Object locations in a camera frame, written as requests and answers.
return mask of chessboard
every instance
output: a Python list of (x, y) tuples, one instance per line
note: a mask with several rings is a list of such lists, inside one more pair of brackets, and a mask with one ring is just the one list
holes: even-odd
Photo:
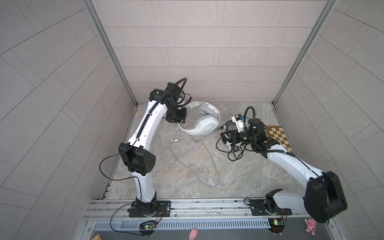
[(277, 140), (283, 147), (293, 153), (291, 145), (288, 142), (288, 138), (281, 126), (265, 126), (265, 131), (268, 137)]

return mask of gray ear cushion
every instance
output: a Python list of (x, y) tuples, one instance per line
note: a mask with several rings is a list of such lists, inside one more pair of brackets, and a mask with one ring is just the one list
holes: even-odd
[(209, 107), (205, 106), (205, 105), (200, 105), (197, 107), (197, 110), (199, 111), (199, 113), (201, 113), (201, 115), (205, 116), (205, 115), (213, 115), (215, 118), (218, 118), (218, 115), (215, 113), (214, 110), (210, 109)]
[(195, 128), (195, 127), (197, 126), (197, 124), (198, 124), (201, 120), (204, 120), (204, 119), (207, 119), (207, 118), (210, 118), (210, 117), (214, 117), (214, 118), (215, 118), (215, 116), (214, 116), (214, 115), (211, 115), (211, 114), (202, 116), (201, 118), (199, 118), (199, 119), (196, 121), (196, 123), (195, 123), (195, 125), (193, 126), (193, 128)]

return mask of pink plush toy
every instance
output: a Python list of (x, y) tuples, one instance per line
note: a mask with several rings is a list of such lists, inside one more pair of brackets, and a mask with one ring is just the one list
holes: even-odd
[(199, 231), (197, 230), (197, 228), (192, 229), (189, 233), (189, 240), (194, 240), (197, 237), (198, 232)]
[(316, 231), (316, 221), (313, 218), (304, 219), (305, 224), (307, 225), (307, 229), (305, 230), (312, 235), (316, 235), (314, 232)]

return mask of marble floor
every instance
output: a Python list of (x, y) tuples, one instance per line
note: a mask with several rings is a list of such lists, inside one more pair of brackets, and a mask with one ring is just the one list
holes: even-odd
[[(273, 106), (270, 103), (215, 103), (220, 111), (220, 126), (236, 114), (244, 114), (248, 106), (256, 110), (256, 117), (265, 125), (279, 125)], [(139, 105), (129, 136), (139, 125), (146, 110), (146, 104)], [(188, 112), (185, 128), (193, 128), (201, 114), (192, 109)], [(282, 188), (286, 191), (303, 191), (300, 183), (276, 163), (265, 159), (255, 152), (245, 151), (237, 161), (230, 161), (227, 153), (216, 149), (220, 131), (206, 136), (194, 136), (208, 148), (217, 165), (215, 171), (212, 159), (204, 145), (194, 142), (181, 130), (177, 130), (177, 142), (172, 143), (172, 151), (184, 164), (192, 168), (207, 185), (215, 185), (220, 175), (220, 183), (215, 187), (207, 187), (199, 182), (195, 174), (184, 167), (173, 157), (170, 142), (174, 139), (177, 124), (162, 120), (153, 137), (150, 152), (156, 156), (156, 164), (152, 170), (153, 186), (158, 199), (165, 198), (219, 198), (219, 197), (261, 197), (273, 189)], [(226, 146), (220, 141), (220, 149)], [(120, 160), (114, 178), (131, 176), (127, 167)], [(133, 179), (113, 181), (106, 194), (107, 199), (135, 199), (136, 186)]]

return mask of mounting plate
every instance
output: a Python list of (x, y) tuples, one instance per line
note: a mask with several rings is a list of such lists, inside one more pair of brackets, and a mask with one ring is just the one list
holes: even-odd
[[(161, 210), (162, 217), (170, 216), (170, 201), (157, 201), (156, 212), (153, 217), (157, 216), (157, 213), (159, 212), (158, 208)], [(132, 203), (131, 210), (132, 212), (129, 213), (129, 217), (147, 217), (142, 213), (137, 213), (139, 209), (136, 201)]]
[[(249, 205), (251, 206), (252, 216), (271, 215), (265, 209), (264, 199), (250, 199)], [(279, 210), (281, 212), (277, 213), (276, 215), (283, 215), (283, 214), (284, 215), (292, 215), (291, 209), (279, 209)]]

